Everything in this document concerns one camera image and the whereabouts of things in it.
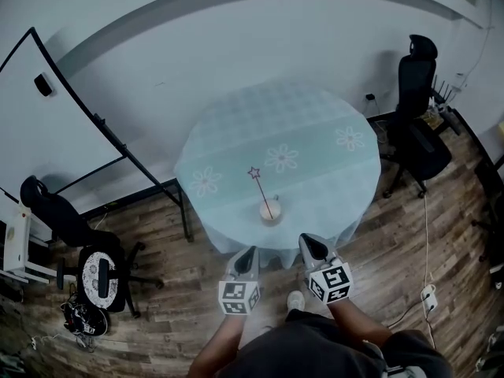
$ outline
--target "whiteboard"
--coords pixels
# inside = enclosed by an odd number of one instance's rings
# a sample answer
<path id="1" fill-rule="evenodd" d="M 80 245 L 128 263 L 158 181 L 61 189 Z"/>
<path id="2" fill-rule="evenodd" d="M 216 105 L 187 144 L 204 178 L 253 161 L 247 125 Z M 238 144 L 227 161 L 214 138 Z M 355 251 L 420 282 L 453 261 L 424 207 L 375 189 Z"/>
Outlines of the whiteboard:
<path id="1" fill-rule="evenodd" d="M 59 180 L 62 188 L 122 157 L 82 102 L 71 96 L 76 97 L 35 29 L 11 54 L 0 71 L 0 187 L 4 191 L 19 198 L 20 186 L 30 175 Z M 47 97 L 34 82 L 41 73 L 53 89 Z"/>

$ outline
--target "power strip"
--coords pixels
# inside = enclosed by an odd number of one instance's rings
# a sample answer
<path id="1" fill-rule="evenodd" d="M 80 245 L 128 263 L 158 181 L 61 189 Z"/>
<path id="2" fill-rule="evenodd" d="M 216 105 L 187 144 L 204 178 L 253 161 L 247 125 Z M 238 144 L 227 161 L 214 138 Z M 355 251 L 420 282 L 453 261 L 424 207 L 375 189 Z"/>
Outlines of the power strip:
<path id="1" fill-rule="evenodd" d="M 435 286 L 433 284 L 429 284 L 422 290 L 421 299 L 426 315 L 436 309 L 438 300 L 435 297 Z"/>

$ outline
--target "bag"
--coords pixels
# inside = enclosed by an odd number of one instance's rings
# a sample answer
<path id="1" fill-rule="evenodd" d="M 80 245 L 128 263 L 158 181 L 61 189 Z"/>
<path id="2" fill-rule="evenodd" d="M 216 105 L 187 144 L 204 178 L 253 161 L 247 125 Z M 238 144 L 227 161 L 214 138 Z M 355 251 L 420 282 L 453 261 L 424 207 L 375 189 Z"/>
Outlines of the bag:
<path id="1" fill-rule="evenodd" d="M 74 335 L 105 335 L 109 326 L 106 315 L 97 307 L 77 302 L 75 291 L 67 302 L 60 305 L 65 316 L 65 327 Z"/>

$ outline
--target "star wand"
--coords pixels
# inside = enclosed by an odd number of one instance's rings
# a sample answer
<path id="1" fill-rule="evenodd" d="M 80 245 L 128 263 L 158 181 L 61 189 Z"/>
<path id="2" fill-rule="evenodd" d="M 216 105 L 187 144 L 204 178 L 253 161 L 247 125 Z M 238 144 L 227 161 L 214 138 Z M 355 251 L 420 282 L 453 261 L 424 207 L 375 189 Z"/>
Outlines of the star wand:
<path id="1" fill-rule="evenodd" d="M 258 183 L 259 189 L 261 190 L 262 198 L 265 200 L 265 204 L 266 204 L 266 207 L 268 208 L 269 215 L 271 216 L 271 219 L 273 220 L 273 215 L 271 214 L 271 210 L 269 209 L 269 206 L 268 206 L 268 201 L 266 200 L 266 197 L 265 197 L 265 192 L 262 191 L 261 183 L 259 182 L 259 178 L 261 177 L 261 175 L 259 175 L 259 168 L 250 167 L 250 171 L 247 173 L 250 176 L 252 176 L 252 179 Z"/>

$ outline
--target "black office chair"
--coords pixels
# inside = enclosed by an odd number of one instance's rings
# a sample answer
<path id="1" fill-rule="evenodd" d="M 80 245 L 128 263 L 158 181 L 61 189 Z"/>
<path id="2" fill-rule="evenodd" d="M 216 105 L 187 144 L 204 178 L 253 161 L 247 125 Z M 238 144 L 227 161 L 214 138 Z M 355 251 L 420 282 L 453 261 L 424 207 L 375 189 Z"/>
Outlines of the black office chair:
<path id="1" fill-rule="evenodd" d="M 23 204 L 31 209 L 47 227 L 55 232 L 61 240 L 69 246 L 84 246 L 79 255 L 78 267 L 67 267 L 65 259 L 60 259 L 57 265 L 57 286 L 60 290 L 64 286 L 64 276 L 77 275 L 78 301 L 96 306 L 84 289 L 83 270 L 91 255 L 109 257 L 115 267 L 111 269 L 108 260 L 102 259 L 94 274 L 96 276 L 90 283 L 99 298 L 106 298 L 109 293 L 111 280 L 114 284 L 114 300 L 105 309 L 110 312 L 120 312 L 125 303 L 134 318 L 140 316 L 135 311 L 129 291 L 128 281 L 155 284 L 157 288 L 163 287 L 163 282 L 156 279 L 143 279 L 130 275 L 131 269 L 136 269 L 135 256 L 139 250 L 144 250 L 143 243 L 136 243 L 132 252 L 125 258 L 124 250 L 120 247 L 120 240 L 112 232 L 96 231 L 89 227 L 87 222 L 76 212 L 73 206 L 61 196 L 51 194 L 46 186 L 30 176 L 21 185 L 20 198 Z"/>
<path id="2" fill-rule="evenodd" d="M 392 196 L 405 170 L 418 182 L 418 197 L 423 198 L 427 192 L 424 181 L 438 175 L 451 161 L 451 153 L 439 133 L 418 118 L 428 109 L 438 51 L 429 38 L 409 38 L 409 56 L 399 63 L 399 104 L 387 125 L 388 141 L 395 152 L 380 155 L 399 164 L 392 185 L 384 192 L 385 198 Z"/>

